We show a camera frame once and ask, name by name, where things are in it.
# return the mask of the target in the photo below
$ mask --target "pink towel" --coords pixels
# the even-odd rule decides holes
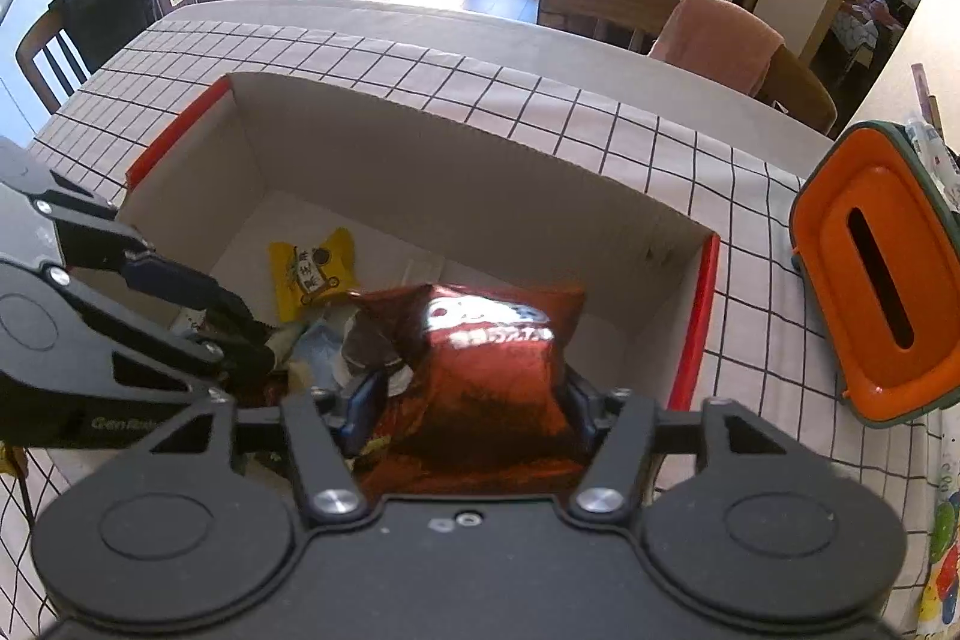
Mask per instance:
[[[757,95],[784,38],[746,9],[723,0],[680,0],[650,57]]]

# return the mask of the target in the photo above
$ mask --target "table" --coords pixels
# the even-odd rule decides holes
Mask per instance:
[[[807,177],[832,142],[759,101],[619,47],[460,10],[367,0],[213,1],[168,20],[299,25],[419,44],[608,95]]]
[[[835,360],[788,234],[797,172],[808,175],[828,140],[698,76],[561,31],[363,1],[270,0],[197,4],[160,20],[61,108],[35,154],[119,201],[144,145],[229,71],[293,73],[409,103],[616,178],[714,229],[719,272],[693,404],[736,399],[889,501],[909,543],[887,616],[909,622],[925,578],[941,416],[865,429],[836,398]],[[52,456],[67,482],[106,457]],[[691,469],[692,459],[671,456],[659,487]]]

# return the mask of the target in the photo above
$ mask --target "snack bag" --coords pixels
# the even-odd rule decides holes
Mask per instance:
[[[353,276],[353,237],[338,228],[319,247],[271,242],[270,273],[282,323],[301,317],[304,307],[356,287]]]
[[[572,490],[587,463],[554,395],[582,290],[424,285],[358,297],[413,370],[354,477],[384,493]]]
[[[0,442],[0,475],[27,476],[27,453],[23,448]]]

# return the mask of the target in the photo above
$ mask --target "red snack bag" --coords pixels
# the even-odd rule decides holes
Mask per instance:
[[[582,290],[426,285],[358,303],[414,370],[373,434],[389,437],[389,446],[354,463],[371,499],[573,489],[587,457],[554,387],[563,381]]]

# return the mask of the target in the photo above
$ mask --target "white cardboard box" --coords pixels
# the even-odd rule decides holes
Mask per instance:
[[[688,408],[718,238],[627,186],[382,98],[272,73],[223,77],[131,167],[120,220],[277,323],[267,247],[352,232],[365,290],[443,259],[440,282],[587,290],[566,351],[599,389]],[[111,295],[118,296],[117,290]],[[173,308],[125,301],[168,325]]]

